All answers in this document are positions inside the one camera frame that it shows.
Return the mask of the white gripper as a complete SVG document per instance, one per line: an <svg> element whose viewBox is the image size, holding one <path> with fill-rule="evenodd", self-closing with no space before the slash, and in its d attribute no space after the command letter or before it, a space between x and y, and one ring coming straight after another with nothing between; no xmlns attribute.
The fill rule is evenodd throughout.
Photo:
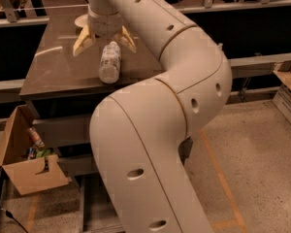
<svg viewBox="0 0 291 233"><path fill-rule="evenodd" d="M78 56L90 48L97 39L111 39L114 36L124 47L133 53L137 52L137 47L130 33L122 26L122 18L119 13L99 15L89 10L87 21L88 24L83 27L79 37L74 43L73 56Z"/></svg>

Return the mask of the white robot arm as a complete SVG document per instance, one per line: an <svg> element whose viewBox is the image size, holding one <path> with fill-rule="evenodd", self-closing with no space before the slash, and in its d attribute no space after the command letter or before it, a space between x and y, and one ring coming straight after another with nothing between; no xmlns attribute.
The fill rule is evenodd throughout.
<svg viewBox="0 0 291 233"><path fill-rule="evenodd" d="M224 52L164 0L89 0L88 15L99 36L127 24L163 68L107 96L89 124L94 160L125 233L213 233L178 149L229 98Z"/></svg>

